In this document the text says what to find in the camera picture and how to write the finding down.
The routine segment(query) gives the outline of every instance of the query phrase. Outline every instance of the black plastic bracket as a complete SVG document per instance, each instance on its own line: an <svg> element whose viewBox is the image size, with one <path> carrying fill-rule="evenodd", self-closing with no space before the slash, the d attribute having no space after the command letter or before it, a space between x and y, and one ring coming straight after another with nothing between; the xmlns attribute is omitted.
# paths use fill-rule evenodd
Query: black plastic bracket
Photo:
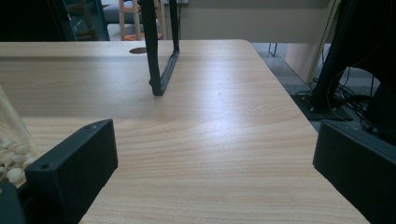
<svg viewBox="0 0 396 224"><path fill-rule="evenodd" d="M112 119L79 129L28 166L18 189L0 184L0 223L78 224L118 163Z"/></svg>
<svg viewBox="0 0 396 224"><path fill-rule="evenodd" d="M396 146L323 120L313 164L370 223L396 223Z"/></svg>

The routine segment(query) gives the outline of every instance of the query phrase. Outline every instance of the white wall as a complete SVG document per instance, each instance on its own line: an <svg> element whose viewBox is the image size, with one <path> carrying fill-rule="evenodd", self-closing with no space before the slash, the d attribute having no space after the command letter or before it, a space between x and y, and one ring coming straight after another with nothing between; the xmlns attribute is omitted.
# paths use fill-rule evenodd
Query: white wall
<svg viewBox="0 0 396 224"><path fill-rule="evenodd" d="M190 0L181 9L181 39L312 43L330 0ZM171 37L166 6L167 34Z"/></svg>

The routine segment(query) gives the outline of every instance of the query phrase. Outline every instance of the wood grain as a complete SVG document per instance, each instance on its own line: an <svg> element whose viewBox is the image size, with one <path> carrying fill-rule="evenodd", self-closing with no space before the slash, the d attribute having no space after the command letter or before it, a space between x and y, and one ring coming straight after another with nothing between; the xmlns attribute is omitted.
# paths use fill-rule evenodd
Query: wood grain
<svg viewBox="0 0 396 224"><path fill-rule="evenodd" d="M0 84L42 152L114 119L120 167L85 223L367 223L314 169L316 131L248 42L180 45L154 97L129 53L142 42L0 43Z"/></svg>

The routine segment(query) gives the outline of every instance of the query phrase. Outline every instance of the black metal frame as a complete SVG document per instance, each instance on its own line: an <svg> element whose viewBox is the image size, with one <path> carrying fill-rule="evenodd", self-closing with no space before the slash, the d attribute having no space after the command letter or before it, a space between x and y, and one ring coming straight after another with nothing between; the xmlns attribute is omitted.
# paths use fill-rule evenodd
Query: black metal frame
<svg viewBox="0 0 396 224"><path fill-rule="evenodd" d="M162 96L166 90L166 86L168 85L180 52L178 41L177 0L169 0L174 50L162 75L160 75L160 66L158 64L158 34L154 1L139 0L138 3L142 11L143 28L148 54L148 70L150 74L148 84L151 86L152 93L155 96Z"/></svg>

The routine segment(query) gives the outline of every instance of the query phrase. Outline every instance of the desk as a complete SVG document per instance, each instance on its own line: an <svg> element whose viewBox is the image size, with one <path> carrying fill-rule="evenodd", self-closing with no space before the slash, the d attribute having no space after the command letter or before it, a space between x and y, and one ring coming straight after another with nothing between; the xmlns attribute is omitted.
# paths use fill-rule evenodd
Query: desk
<svg viewBox="0 0 396 224"><path fill-rule="evenodd" d="M114 119L120 167L83 222L367 223L314 169L316 131L248 42L181 41L163 97L128 52L142 46L0 43L0 84L42 151Z"/></svg>

